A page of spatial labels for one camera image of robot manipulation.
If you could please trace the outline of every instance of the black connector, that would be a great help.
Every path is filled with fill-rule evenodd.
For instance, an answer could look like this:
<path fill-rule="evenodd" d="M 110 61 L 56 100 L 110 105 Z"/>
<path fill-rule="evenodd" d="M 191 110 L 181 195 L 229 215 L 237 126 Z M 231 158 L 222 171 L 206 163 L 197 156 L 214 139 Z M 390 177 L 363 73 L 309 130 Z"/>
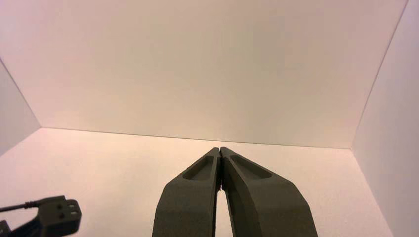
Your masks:
<path fill-rule="evenodd" d="M 37 216 L 16 230 L 10 231 L 5 221 L 0 222 L 3 232 L 8 232 L 0 237 L 61 237 L 79 230 L 82 212 L 76 200 L 66 200 L 64 196 L 58 196 L 20 205 L 20 208 L 25 209 L 31 207 L 38 207 Z"/>

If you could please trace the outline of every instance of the white wall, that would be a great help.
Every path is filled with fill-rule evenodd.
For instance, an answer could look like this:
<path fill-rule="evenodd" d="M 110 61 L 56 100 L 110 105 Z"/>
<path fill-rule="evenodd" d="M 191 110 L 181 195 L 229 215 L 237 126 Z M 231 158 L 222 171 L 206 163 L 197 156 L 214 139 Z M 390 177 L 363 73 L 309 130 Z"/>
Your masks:
<path fill-rule="evenodd" d="M 0 60 L 0 155 L 39 127 L 37 119 Z"/>
<path fill-rule="evenodd" d="M 392 237 L 347 149 L 213 142 L 41 128 L 4 154 L 0 206 L 54 195 L 83 212 L 75 237 L 150 237 L 163 187 L 212 147 L 227 146 L 290 179 L 310 204 L 320 237 Z M 219 200 L 216 237 L 232 237 Z M 0 213 L 12 228 L 34 210 Z"/>
<path fill-rule="evenodd" d="M 395 237 L 419 236 L 419 0 L 385 57 L 353 152 Z"/>
<path fill-rule="evenodd" d="M 2 0 L 41 126 L 349 148 L 406 0 Z"/>

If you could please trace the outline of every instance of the black cable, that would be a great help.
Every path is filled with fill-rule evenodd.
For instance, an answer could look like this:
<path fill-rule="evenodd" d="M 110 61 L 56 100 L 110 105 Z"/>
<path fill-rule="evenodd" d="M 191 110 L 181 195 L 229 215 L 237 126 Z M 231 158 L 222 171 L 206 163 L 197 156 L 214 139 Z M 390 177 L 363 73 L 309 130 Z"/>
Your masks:
<path fill-rule="evenodd" d="M 21 209 L 21 208 L 28 209 L 28 208 L 37 207 L 37 206 L 38 206 L 38 203 L 36 201 L 29 201 L 21 205 L 0 207 L 0 212 L 12 211 L 12 210 Z"/>
<path fill-rule="evenodd" d="M 22 205 L 16 205 L 16 206 L 0 207 L 0 212 L 12 211 L 12 210 L 20 209 L 20 208 L 25 208 L 25 206 L 26 206 L 25 204 L 22 204 Z"/>

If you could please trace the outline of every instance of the white backdrop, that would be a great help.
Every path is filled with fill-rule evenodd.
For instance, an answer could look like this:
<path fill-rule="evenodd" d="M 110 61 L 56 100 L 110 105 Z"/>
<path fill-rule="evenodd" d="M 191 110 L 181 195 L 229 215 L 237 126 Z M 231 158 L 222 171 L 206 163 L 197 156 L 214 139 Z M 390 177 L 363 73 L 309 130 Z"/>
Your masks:
<path fill-rule="evenodd" d="M 2 0 L 41 126 L 349 148 L 406 0 Z"/>

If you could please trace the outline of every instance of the white floor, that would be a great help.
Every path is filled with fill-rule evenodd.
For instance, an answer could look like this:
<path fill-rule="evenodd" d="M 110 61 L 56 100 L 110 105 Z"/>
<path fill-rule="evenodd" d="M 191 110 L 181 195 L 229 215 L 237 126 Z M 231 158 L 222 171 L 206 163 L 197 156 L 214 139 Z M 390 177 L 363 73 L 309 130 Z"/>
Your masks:
<path fill-rule="evenodd" d="M 259 145 L 41 128 L 0 157 L 0 206 L 48 196 L 82 208 L 74 236 L 150 237 L 164 185 L 212 147 L 227 146 L 291 180 L 320 237 L 391 237 L 350 150 Z M 219 193 L 217 237 L 230 237 Z M 0 213 L 12 228 L 36 210 Z"/>

